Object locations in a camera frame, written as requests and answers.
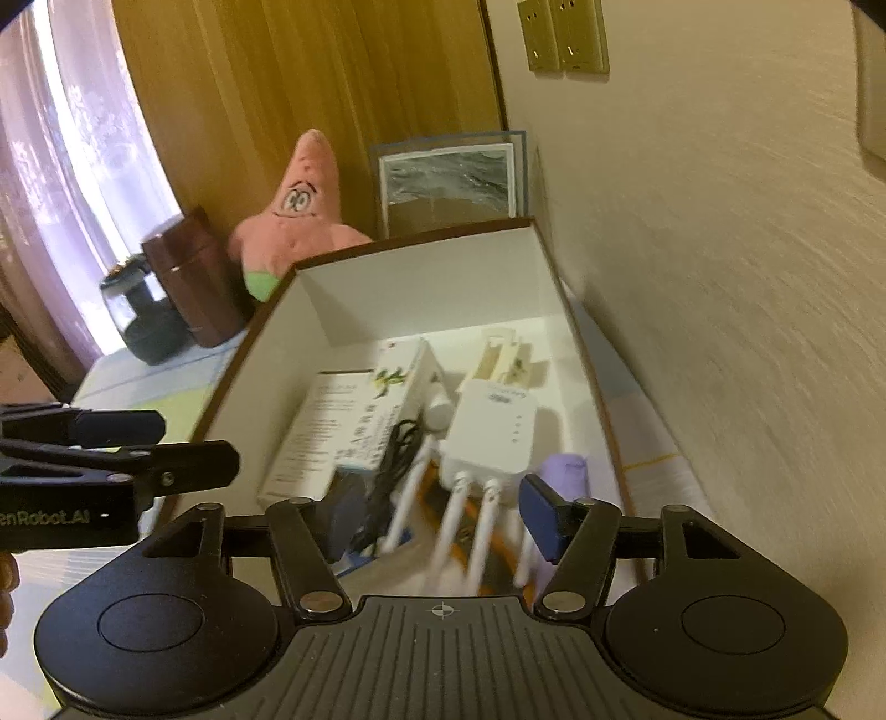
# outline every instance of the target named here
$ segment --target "sheer white curtain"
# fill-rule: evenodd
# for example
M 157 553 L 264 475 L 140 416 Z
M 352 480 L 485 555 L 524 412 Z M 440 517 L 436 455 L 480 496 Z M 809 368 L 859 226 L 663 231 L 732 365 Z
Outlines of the sheer white curtain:
M 15 255 L 89 367 L 122 346 L 98 283 L 179 207 L 111 0 L 36 0 L 0 34 L 0 67 L 0 270 Z

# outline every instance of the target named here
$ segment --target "human hand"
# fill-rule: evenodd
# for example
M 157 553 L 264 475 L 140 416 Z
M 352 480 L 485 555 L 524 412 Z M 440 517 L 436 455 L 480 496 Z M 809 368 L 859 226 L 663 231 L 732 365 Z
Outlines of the human hand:
M 19 567 L 9 552 L 0 552 L 0 657 L 6 654 L 6 628 L 12 621 L 10 593 L 19 587 Z

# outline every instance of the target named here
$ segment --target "plush toy eye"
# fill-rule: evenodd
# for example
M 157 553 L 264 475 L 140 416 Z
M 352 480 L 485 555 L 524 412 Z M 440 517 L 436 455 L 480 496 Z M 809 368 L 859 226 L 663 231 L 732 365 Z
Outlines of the plush toy eye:
M 284 210 L 301 213 L 311 205 L 311 193 L 305 190 L 290 190 L 283 202 Z

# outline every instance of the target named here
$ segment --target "glass jar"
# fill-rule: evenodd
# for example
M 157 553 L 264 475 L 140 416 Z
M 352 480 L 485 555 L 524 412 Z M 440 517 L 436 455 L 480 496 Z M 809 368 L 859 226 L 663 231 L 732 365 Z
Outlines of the glass jar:
M 187 325 L 143 254 L 117 265 L 100 288 L 123 342 L 143 363 L 162 363 L 190 340 Z

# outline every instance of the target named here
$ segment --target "framed picture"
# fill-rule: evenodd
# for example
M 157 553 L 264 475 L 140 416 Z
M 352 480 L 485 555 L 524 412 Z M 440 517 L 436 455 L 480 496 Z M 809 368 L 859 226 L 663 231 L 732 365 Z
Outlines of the framed picture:
M 382 238 L 526 214 L 525 133 L 425 138 L 374 154 Z

